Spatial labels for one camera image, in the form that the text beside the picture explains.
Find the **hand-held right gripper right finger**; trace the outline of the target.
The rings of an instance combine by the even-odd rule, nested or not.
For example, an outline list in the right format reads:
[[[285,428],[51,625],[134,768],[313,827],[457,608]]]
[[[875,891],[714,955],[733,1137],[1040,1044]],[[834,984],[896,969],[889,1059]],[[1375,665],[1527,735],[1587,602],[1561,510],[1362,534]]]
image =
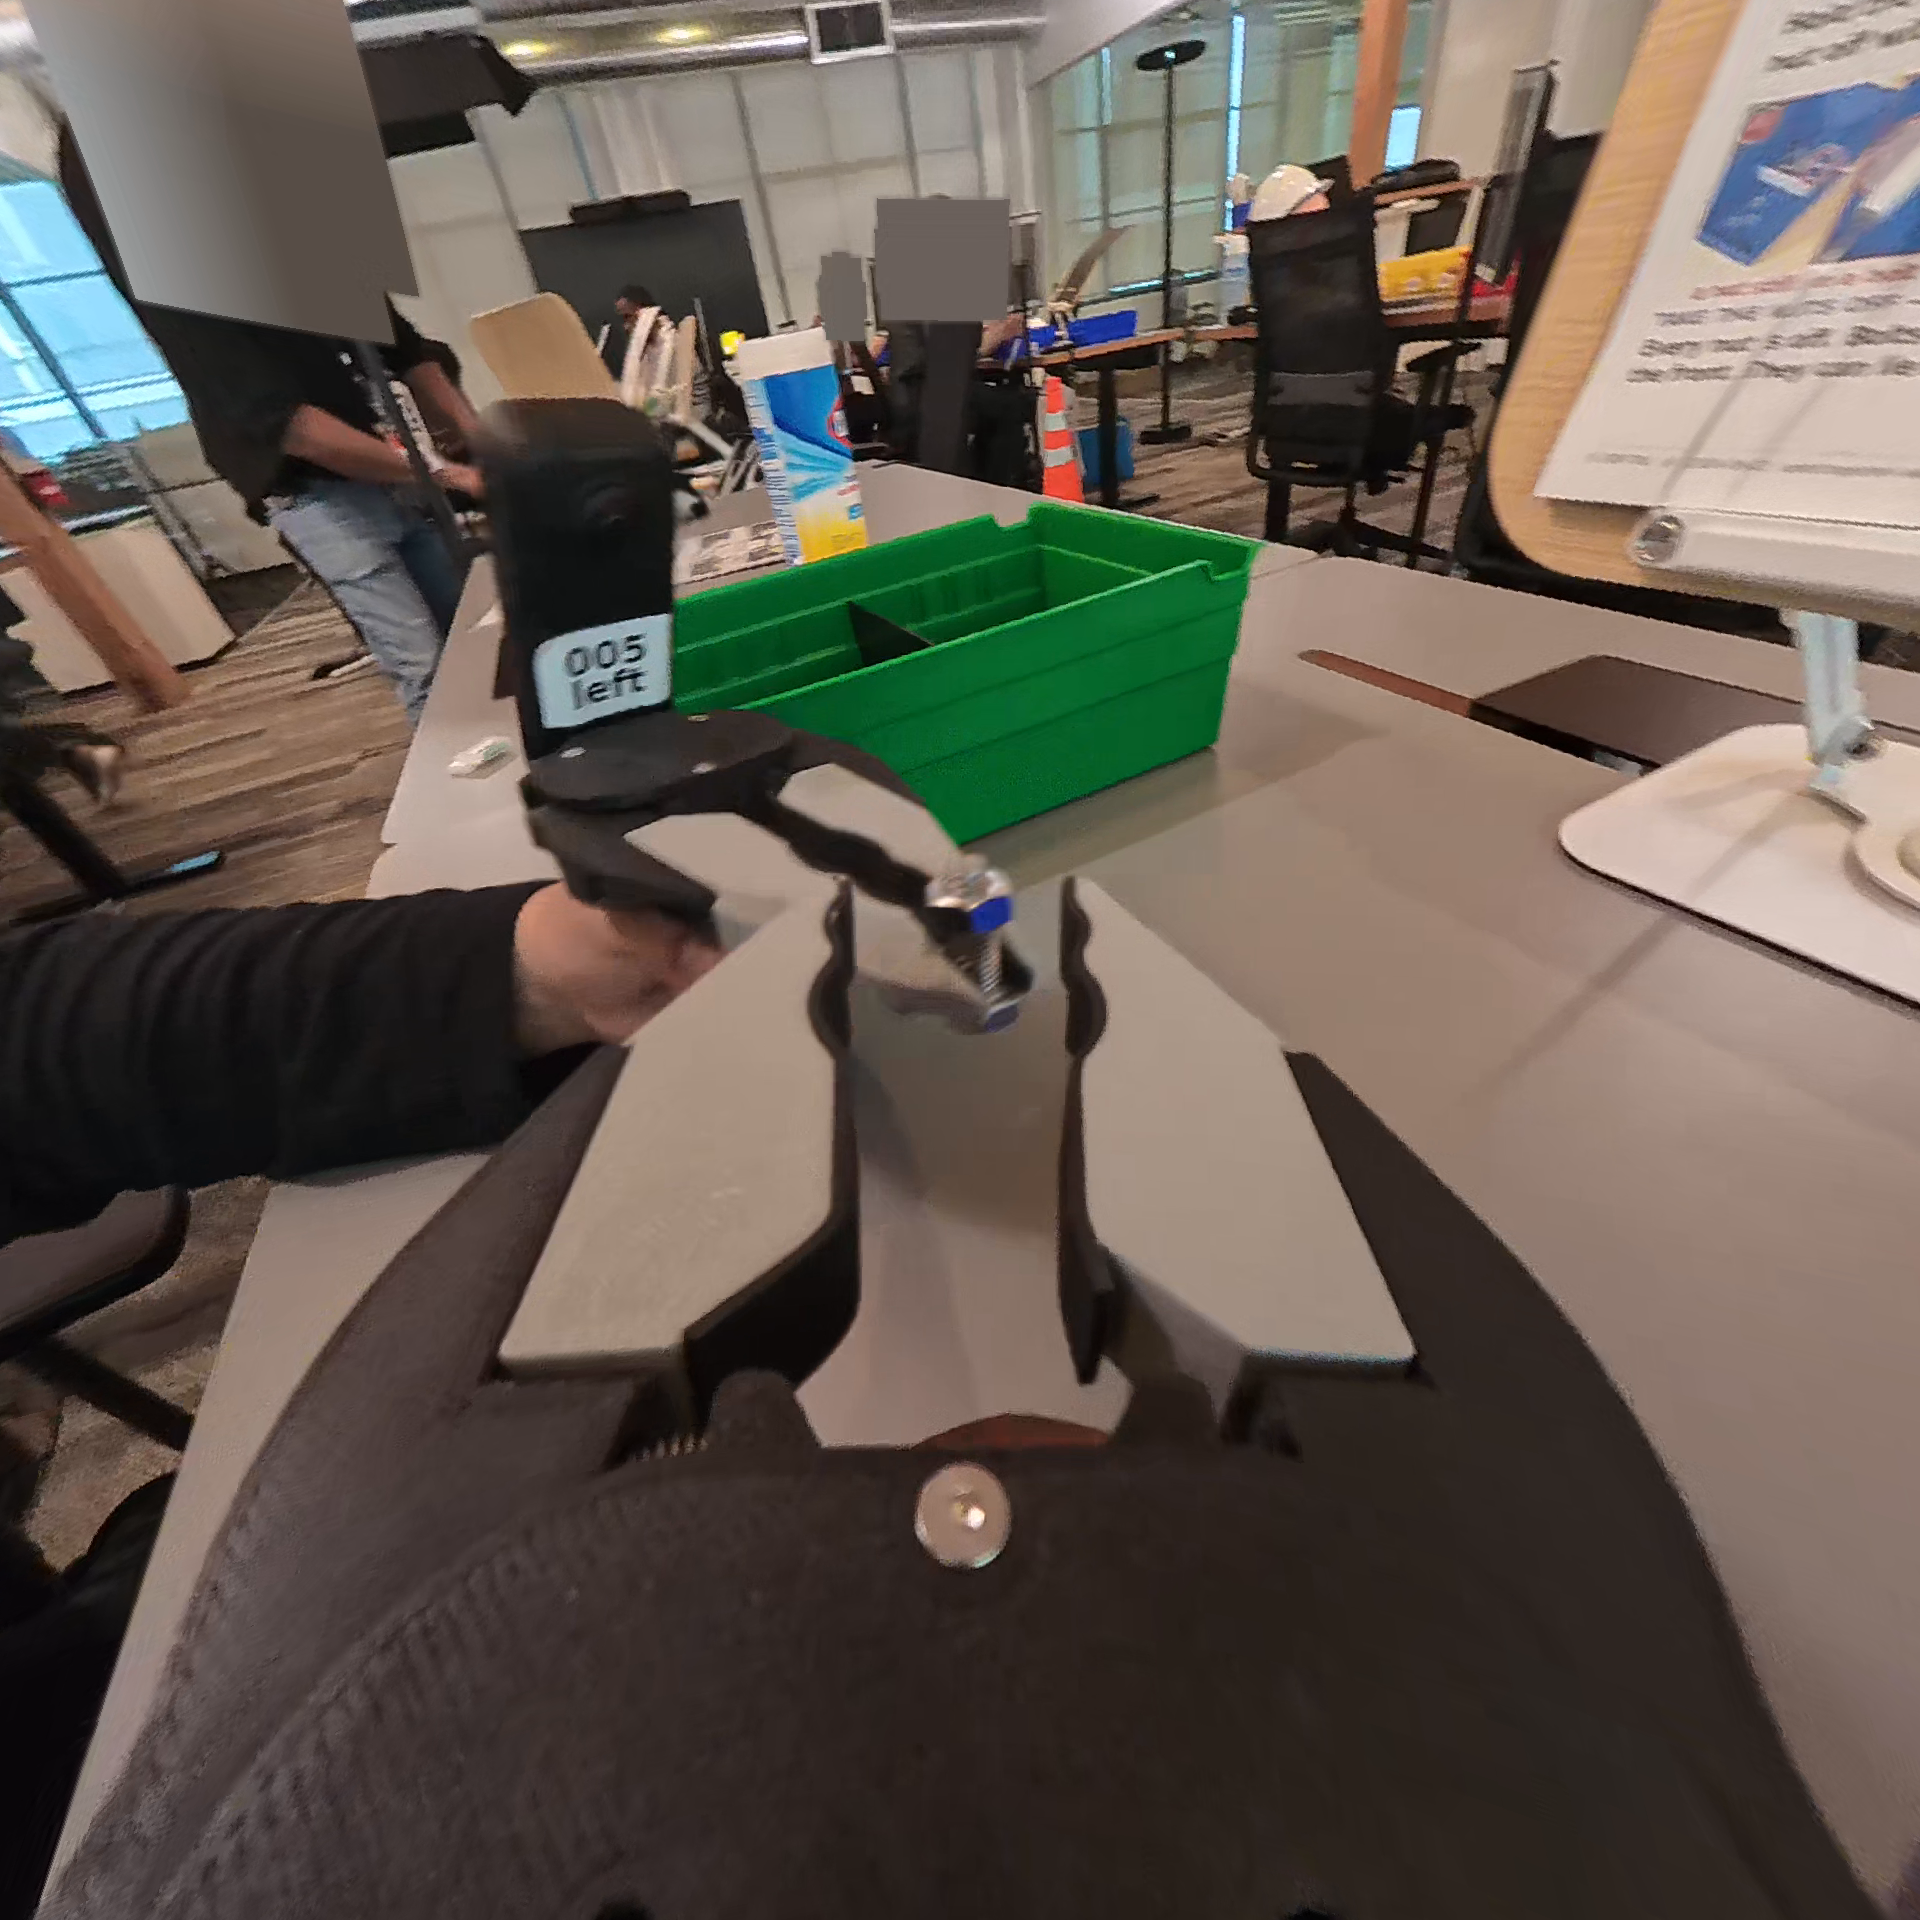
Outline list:
[[[1081,1386],[1189,1382],[1235,1425],[1287,1375],[1417,1360],[1279,1035],[1107,891],[1061,891],[1056,1274]]]

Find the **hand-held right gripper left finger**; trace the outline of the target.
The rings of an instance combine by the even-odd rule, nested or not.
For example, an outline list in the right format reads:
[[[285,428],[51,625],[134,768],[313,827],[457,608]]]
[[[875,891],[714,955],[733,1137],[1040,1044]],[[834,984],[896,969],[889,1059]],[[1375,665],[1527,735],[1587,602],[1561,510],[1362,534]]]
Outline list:
[[[781,905],[625,1047],[497,1347],[514,1382],[805,1386],[859,1306],[845,887]]]

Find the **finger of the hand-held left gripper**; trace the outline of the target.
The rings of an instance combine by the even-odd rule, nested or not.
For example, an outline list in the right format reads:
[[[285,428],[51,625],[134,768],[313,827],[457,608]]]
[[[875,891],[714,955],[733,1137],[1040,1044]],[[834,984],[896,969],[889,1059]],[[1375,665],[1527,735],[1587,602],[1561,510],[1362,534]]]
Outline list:
[[[923,907],[928,887],[967,864],[920,795],[871,753],[785,732],[778,766],[746,818],[816,874],[879,905]]]
[[[778,840],[730,814],[680,817],[650,823],[646,851],[665,866],[714,895],[714,923],[723,946],[739,946],[751,930],[785,907],[827,905],[839,880],[801,864]],[[959,998],[975,991],[941,958],[926,930],[903,910],[853,891],[855,976],[901,1015],[947,1019]],[[1005,937],[1008,998],[1034,991],[1011,937]]]

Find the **silver hex bolt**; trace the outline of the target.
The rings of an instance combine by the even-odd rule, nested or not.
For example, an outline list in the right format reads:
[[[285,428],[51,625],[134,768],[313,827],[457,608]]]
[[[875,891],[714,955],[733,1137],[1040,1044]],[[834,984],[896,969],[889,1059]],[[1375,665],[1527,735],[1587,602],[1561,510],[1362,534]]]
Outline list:
[[[1005,1002],[1005,937],[1015,922],[1015,887],[982,859],[928,879],[923,926],[985,1004]]]

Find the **green plastic bin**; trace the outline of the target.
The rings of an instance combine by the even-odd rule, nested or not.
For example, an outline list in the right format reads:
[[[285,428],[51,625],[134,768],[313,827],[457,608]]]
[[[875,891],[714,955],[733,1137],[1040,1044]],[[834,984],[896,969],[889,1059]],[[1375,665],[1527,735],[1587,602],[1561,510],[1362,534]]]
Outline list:
[[[1032,500],[675,603],[673,700],[904,780],[969,846],[1216,743],[1256,544]],[[847,602],[937,644],[859,667]]]

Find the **person's left forearm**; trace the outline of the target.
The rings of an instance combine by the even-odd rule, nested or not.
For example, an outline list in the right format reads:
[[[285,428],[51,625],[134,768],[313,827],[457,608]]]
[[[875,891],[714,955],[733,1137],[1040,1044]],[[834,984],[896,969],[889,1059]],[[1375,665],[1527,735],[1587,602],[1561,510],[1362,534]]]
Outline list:
[[[530,884],[87,918],[2,943],[2,1239],[120,1193],[487,1148],[586,1054],[526,1054]]]

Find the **person's left hand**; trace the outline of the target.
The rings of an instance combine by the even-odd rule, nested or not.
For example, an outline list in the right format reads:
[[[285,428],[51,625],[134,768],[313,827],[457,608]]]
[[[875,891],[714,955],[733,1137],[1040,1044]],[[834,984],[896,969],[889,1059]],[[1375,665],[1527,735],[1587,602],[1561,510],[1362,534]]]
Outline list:
[[[721,958],[707,934],[680,919],[585,903],[547,883],[521,903],[514,922],[519,1054],[536,1062],[622,1044]]]

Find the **tan wooden board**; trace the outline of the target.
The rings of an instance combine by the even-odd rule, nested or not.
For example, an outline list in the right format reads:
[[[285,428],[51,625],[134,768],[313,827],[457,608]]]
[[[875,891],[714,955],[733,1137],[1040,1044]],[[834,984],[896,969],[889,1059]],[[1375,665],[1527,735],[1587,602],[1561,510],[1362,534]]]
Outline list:
[[[505,400],[619,398],[617,379],[561,296],[539,294],[475,313],[469,337]]]

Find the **disinfecting wipes canister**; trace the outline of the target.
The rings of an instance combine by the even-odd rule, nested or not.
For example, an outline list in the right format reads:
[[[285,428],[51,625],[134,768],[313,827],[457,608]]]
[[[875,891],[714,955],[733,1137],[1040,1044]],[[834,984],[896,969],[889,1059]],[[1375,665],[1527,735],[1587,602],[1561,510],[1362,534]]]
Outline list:
[[[863,548],[869,521],[824,329],[745,342],[730,358],[730,374],[785,563],[837,561]]]

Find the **dark chair seat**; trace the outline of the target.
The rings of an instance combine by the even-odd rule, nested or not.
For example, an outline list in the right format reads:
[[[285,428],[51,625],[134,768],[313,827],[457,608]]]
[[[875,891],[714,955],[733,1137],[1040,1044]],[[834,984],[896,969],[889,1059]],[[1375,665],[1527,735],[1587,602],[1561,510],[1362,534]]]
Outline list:
[[[182,1454],[193,1417],[64,1332],[161,1280],[184,1248],[187,1226],[187,1192],[154,1188],[120,1193],[78,1228],[13,1239],[2,1251],[2,1363]]]

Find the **person's dark clothing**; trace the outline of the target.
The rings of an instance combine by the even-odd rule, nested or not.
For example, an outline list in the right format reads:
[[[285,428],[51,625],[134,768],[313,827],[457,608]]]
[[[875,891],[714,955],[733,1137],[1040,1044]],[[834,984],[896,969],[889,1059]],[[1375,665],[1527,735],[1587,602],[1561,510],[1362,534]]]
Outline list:
[[[39,1907],[173,1488],[173,1474],[134,1488],[64,1570],[3,1523],[3,1919],[29,1919]]]

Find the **wooden book stand white base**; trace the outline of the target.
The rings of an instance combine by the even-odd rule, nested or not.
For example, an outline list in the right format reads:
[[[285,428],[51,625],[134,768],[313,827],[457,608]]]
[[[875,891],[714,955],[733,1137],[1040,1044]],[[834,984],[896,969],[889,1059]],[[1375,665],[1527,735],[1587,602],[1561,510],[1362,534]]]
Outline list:
[[[1501,400],[1494,512],[1542,568],[1785,616],[1805,742],[1715,738],[1561,823],[1585,874],[1917,1004],[1917,754],[1864,711],[1861,625],[1915,633],[1915,526],[1610,507],[1537,494],[1743,6],[1653,9]]]

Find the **printed instruction sheet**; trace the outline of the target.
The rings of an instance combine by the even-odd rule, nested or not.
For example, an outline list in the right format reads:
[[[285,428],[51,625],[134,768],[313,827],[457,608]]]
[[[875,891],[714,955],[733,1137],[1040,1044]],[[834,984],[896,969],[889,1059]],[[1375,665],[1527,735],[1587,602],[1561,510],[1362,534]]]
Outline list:
[[[1915,526],[1917,6],[1743,6],[1537,494]]]

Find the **black wall screen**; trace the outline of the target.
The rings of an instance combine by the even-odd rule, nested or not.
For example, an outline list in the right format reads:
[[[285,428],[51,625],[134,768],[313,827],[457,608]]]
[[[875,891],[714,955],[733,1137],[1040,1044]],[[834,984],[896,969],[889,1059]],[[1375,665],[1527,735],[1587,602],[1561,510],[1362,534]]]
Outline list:
[[[691,201],[683,190],[578,204],[560,225],[519,231],[535,288],[566,300],[586,329],[615,321],[638,284],[671,321],[704,316],[707,332],[767,332],[745,208]]]

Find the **wooden post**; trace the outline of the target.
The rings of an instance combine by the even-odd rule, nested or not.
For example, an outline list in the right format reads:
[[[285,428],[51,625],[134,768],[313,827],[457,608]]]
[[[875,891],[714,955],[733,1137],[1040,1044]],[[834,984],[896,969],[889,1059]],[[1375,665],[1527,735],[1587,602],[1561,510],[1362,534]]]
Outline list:
[[[114,687],[144,713],[187,704],[189,691],[153,639],[89,566],[78,539],[19,484],[2,457],[2,537],[18,566],[47,593]]]

